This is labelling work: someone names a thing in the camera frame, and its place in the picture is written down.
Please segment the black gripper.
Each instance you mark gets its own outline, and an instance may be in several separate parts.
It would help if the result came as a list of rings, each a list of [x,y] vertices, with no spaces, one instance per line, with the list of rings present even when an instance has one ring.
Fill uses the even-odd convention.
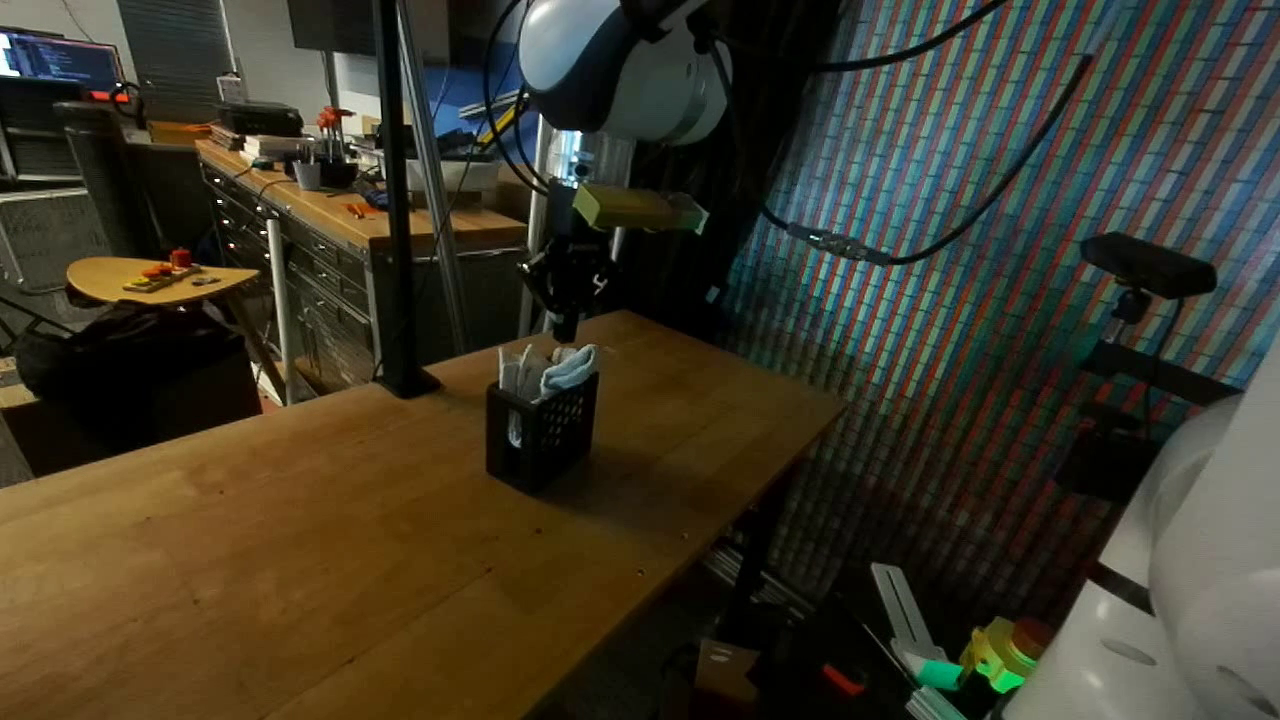
[[[583,317],[612,278],[612,249],[599,231],[553,236],[521,263],[521,278],[548,313],[548,336],[572,345],[575,317]]]

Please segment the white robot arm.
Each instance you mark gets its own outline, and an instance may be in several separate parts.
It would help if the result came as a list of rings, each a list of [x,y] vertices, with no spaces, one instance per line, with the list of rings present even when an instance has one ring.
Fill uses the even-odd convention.
[[[1092,370],[1116,322],[1085,241],[1216,271],[1135,351],[1242,385],[1280,336],[1280,0],[766,0],[714,82],[751,200],[706,298],[849,404],[785,577],[887,554],[956,624],[1060,618],[1116,520],[1078,435],[1188,411]]]

